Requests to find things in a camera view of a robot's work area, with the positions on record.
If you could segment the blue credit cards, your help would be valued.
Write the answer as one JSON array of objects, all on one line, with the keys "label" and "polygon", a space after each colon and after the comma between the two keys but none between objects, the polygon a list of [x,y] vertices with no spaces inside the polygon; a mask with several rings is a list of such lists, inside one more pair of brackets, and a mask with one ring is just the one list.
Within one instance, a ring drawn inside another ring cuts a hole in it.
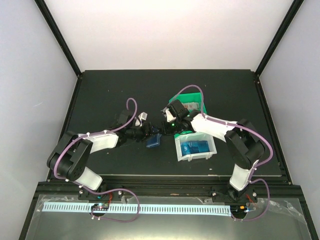
[{"label": "blue credit cards", "polygon": [[209,144],[206,140],[182,142],[180,147],[182,156],[210,152]]}]

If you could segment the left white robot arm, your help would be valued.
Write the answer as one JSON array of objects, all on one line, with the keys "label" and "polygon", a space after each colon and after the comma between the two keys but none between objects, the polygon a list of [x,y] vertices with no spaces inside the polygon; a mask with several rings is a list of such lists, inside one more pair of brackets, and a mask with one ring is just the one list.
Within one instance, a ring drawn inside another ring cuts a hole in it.
[{"label": "left white robot arm", "polygon": [[147,114],[138,117],[123,110],[112,127],[94,133],[75,134],[67,131],[49,155],[46,165],[58,179],[68,180],[89,189],[97,200],[108,192],[102,177],[87,167],[91,154],[123,145],[128,139],[141,142],[156,135],[156,127],[146,121]]}]

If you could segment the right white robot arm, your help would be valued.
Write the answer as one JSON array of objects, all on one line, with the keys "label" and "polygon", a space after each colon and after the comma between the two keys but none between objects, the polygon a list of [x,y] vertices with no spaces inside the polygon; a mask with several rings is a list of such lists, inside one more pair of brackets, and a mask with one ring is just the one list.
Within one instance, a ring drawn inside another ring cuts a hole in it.
[{"label": "right white robot arm", "polygon": [[246,126],[249,121],[225,121],[200,110],[189,111],[178,99],[164,107],[162,114],[166,118],[163,124],[165,133],[190,131],[207,134],[226,143],[234,168],[228,185],[220,194],[232,202],[240,201],[246,195],[245,189],[266,150],[263,141]]}]

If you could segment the green card bin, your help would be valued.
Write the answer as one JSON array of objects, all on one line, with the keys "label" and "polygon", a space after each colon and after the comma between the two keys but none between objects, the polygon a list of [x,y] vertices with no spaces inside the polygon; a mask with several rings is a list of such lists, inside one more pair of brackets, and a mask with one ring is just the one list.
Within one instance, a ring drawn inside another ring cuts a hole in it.
[{"label": "green card bin", "polygon": [[171,103],[174,99],[179,100],[182,104],[183,103],[190,103],[190,102],[197,102],[197,103],[199,103],[199,106],[200,106],[198,111],[201,110],[202,94],[200,92],[179,94],[176,98],[172,97],[169,100],[169,103]]}]

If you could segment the blue card holder wallet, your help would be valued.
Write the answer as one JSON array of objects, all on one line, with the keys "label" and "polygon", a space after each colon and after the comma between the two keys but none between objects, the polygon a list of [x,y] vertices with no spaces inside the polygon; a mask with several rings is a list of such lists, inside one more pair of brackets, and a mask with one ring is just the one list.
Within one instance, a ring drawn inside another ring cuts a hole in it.
[{"label": "blue card holder wallet", "polygon": [[148,149],[150,148],[155,148],[155,147],[158,147],[160,146],[161,144],[161,134],[160,133],[157,133],[156,135],[150,137],[147,141],[146,141],[146,147]]}]

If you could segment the white card bin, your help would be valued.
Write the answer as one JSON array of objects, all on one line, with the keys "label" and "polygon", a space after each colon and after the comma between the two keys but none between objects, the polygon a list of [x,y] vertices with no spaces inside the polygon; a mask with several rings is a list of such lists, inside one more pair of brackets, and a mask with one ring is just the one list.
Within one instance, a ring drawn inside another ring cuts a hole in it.
[{"label": "white card bin", "polygon": [[176,134],[174,136],[177,161],[210,159],[217,154],[214,138],[205,133]]}]

